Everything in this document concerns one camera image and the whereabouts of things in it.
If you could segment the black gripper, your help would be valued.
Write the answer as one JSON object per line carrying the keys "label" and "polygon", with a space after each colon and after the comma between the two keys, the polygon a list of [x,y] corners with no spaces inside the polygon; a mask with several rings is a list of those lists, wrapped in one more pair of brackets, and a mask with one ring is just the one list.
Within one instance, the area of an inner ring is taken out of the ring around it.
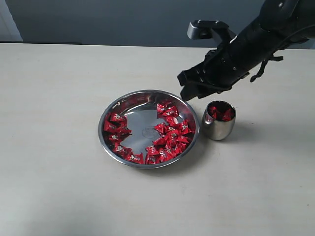
{"label": "black gripper", "polygon": [[[249,24],[230,44],[215,56],[207,56],[204,62],[180,72],[177,79],[183,101],[198,99],[213,93],[230,90],[233,84],[267,58],[285,37],[261,26]],[[213,88],[201,86],[206,82]]]}

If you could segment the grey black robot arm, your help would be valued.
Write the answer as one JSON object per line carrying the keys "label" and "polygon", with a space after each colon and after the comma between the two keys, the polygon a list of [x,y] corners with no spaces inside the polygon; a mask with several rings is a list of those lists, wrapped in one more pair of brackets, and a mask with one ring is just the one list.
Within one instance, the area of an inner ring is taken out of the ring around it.
{"label": "grey black robot arm", "polygon": [[178,81],[184,101],[199,99],[232,89],[249,71],[260,65],[254,82],[269,61],[282,61],[275,52],[315,37],[315,2],[313,0],[267,0],[259,15],[238,35],[222,21],[190,22],[187,35],[192,40],[219,37],[215,50],[196,66],[182,71]]}

